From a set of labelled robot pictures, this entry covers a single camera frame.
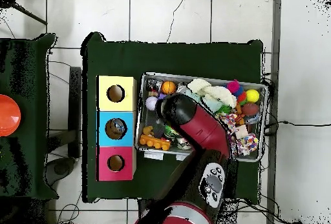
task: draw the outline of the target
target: pink pom-pom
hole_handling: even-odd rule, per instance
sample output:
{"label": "pink pom-pom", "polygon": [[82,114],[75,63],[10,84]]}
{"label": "pink pom-pom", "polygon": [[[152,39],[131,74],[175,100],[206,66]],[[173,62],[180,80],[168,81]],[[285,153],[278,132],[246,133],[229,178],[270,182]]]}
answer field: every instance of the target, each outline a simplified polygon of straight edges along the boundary
{"label": "pink pom-pom", "polygon": [[231,93],[235,93],[236,91],[238,91],[240,85],[238,83],[238,81],[235,79],[233,81],[230,81],[228,83],[228,85],[226,86],[226,88],[231,92]]}

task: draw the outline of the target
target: yellow ball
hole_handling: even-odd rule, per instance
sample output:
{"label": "yellow ball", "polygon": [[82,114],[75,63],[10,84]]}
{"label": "yellow ball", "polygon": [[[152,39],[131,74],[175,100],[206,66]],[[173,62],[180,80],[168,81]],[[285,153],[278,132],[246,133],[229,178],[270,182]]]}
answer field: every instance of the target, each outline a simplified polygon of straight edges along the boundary
{"label": "yellow ball", "polygon": [[260,94],[255,89],[247,90],[246,94],[247,94],[247,102],[249,103],[256,103],[260,98]]}
{"label": "yellow ball", "polygon": [[165,81],[162,83],[161,91],[164,94],[171,94],[176,91],[176,85],[172,81]]}

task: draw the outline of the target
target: dark green cloth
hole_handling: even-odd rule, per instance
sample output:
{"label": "dark green cloth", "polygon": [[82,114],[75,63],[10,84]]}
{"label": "dark green cloth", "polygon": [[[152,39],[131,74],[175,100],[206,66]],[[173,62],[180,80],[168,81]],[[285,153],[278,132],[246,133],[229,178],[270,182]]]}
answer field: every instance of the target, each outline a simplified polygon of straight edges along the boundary
{"label": "dark green cloth", "polygon": [[[87,128],[87,144],[84,142],[83,146],[83,152],[87,155],[87,160],[84,160],[87,165],[83,166],[87,167],[87,170],[83,169],[83,192],[87,200],[153,198],[180,163],[174,155],[166,154],[159,161],[144,158],[142,152],[137,152],[137,168],[132,181],[96,181],[97,75],[132,76],[138,84],[144,72],[259,83],[261,52],[262,42],[259,40],[248,44],[189,45],[105,42],[97,32],[87,36],[81,48],[83,89],[87,89],[87,93],[83,93],[83,129]],[[257,203],[259,163],[234,162],[231,168],[232,178],[227,183],[234,190],[228,192],[226,197],[248,198]]]}
{"label": "dark green cloth", "polygon": [[54,40],[54,34],[34,40],[0,39],[0,94],[11,97],[21,110],[18,129],[0,137],[0,196],[58,196],[43,177],[48,119],[46,54]]}

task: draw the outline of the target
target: orange round object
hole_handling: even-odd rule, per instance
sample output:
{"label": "orange round object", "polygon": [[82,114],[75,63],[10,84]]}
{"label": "orange round object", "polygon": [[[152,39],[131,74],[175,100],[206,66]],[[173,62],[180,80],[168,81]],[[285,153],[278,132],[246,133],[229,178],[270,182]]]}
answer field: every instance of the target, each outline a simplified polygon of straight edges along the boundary
{"label": "orange round object", "polygon": [[161,91],[162,93],[167,95],[172,94],[176,91],[176,85],[172,81],[165,81],[164,83],[162,83]]}
{"label": "orange round object", "polygon": [[152,147],[154,145],[153,141],[147,141],[147,146]]}
{"label": "orange round object", "polygon": [[140,138],[139,142],[140,142],[141,145],[145,145],[146,144],[146,140],[145,139],[142,139],[142,138]]}
{"label": "orange round object", "polygon": [[168,151],[169,150],[169,147],[167,145],[162,145],[162,150],[163,151]]}
{"label": "orange round object", "polygon": [[160,148],[161,148],[161,143],[155,143],[155,144],[154,144],[154,147],[155,147],[156,149],[160,149]]}
{"label": "orange round object", "polygon": [[0,137],[14,133],[21,121],[21,111],[10,97],[0,94]]}

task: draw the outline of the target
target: pink cube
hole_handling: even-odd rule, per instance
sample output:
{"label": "pink cube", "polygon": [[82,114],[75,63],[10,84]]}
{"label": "pink cube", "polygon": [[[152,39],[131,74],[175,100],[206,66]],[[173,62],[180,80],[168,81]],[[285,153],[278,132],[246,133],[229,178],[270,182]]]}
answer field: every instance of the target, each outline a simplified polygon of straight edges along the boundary
{"label": "pink cube", "polygon": [[134,147],[100,147],[98,160],[98,181],[129,181],[136,170],[136,149]]}

